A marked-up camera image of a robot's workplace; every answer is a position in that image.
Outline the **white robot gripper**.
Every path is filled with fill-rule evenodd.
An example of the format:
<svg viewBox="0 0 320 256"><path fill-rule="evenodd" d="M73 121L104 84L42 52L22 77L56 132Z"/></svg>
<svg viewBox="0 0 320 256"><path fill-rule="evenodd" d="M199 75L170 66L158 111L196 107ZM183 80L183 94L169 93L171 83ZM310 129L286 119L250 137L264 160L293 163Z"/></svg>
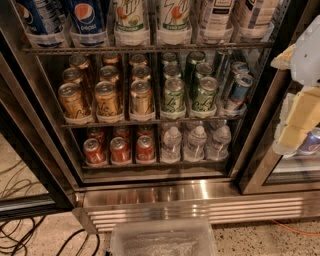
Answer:
<svg viewBox="0 0 320 256"><path fill-rule="evenodd" d="M297 149L320 123L320 15L295 45L290 45L271 61L271 66L280 70L291 68L292 79L308 86L297 94L288 93L280 112L277 143L286 149Z"/></svg>

